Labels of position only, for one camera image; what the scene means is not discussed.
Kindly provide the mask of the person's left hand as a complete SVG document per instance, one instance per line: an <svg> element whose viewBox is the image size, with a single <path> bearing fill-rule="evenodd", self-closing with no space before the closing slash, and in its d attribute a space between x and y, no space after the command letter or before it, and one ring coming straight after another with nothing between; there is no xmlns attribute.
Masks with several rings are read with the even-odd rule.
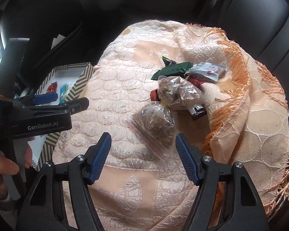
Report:
<svg viewBox="0 0 289 231"><path fill-rule="evenodd" d="M27 143L26 154L24 155L25 169L26 169L26 180L27 186L32 184L32 180L36 176L36 171L32 167L32 149L29 143ZM17 164L12 162L10 159L5 157L0 157L0 202L8 202L8 190L2 179L2 175L16 175L19 172L19 167Z"/></svg>

